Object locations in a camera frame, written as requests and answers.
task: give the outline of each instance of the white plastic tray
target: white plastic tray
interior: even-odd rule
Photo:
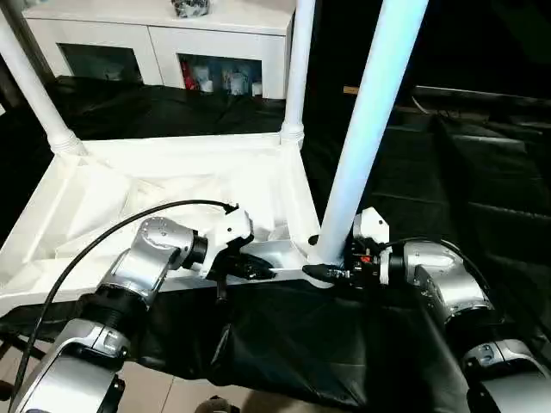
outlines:
[[[277,133],[84,144],[88,157],[52,160],[0,250],[0,317],[18,305],[41,303],[69,261],[112,224],[173,200],[238,203],[253,219],[255,242],[246,251],[272,262],[277,280],[303,277],[307,240],[319,233],[319,222],[299,149],[280,145]],[[157,215],[202,232],[222,213],[212,206],[180,206]],[[56,300],[95,291],[138,225],[90,253]],[[170,272],[162,290],[212,285],[181,269]]]

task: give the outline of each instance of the white column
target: white column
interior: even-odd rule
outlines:
[[[280,132],[282,141],[296,142],[300,147],[302,147],[302,141],[304,140],[302,109],[304,108],[315,6],[316,0],[297,1],[294,14],[293,45],[291,48],[285,119]]]
[[[339,264],[429,0],[384,0],[321,233],[308,257]]]
[[[46,93],[40,79],[28,61],[27,55],[17,41],[11,26],[0,10],[0,53],[19,89],[46,131],[48,143],[54,153],[85,153],[82,142],[61,119],[58,110]]]

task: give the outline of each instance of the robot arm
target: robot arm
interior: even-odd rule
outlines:
[[[446,245],[412,240],[390,250],[384,219],[369,208],[354,220],[344,267],[308,265],[304,271],[324,282],[350,287],[408,284],[442,328],[470,390],[473,413],[551,411],[551,373],[505,325],[466,263]]]
[[[116,412],[124,392],[117,372],[168,271],[191,268],[206,277],[221,251],[251,240],[251,222],[240,209],[225,215],[205,237],[170,219],[146,219],[81,317],[65,326],[31,372],[10,413]]]

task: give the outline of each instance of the black tablecloth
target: black tablecloth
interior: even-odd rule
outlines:
[[[62,79],[51,89],[81,139],[275,132],[283,103],[200,96],[163,87]],[[349,96],[306,105],[302,156],[320,217],[353,105]],[[5,237],[51,154],[27,109],[0,117],[10,212]],[[26,152],[22,162],[15,153]],[[451,120],[394,114],[360,209],[374,206],[392,238],[443,236],[483,269],[532,348],[551,360],[549,143],[540,133],[495,133]],[[218,385],[244,385],[320,404],[370,411],[467,411],[466,385],[415,292],[319,290],[304,281],[161,293],[133,357],[147,367]],[[77,303],[52,308],[53,339]],[[25,334],[37,306],[20,307],[0,330]]]

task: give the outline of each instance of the tiled floor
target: tiled floor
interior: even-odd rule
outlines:
[[[49,344],[38,345],[47,351]],[[0,361],[0,379],[13,383],[21,352],[11,348]],[[37,361],[31,359],[30,368]],[[338,413],[276,394],[252,391],[229,385],[216,387],[206,380],[184,380],[156,372],[128,362],[119,375],[126,382],[126,390],[119,405],[119,413],[194,413],[195,408],[212,396],[227,399],[241,408],[242,413]],[[8,402],[0,402],[0,413],[8,412]]]

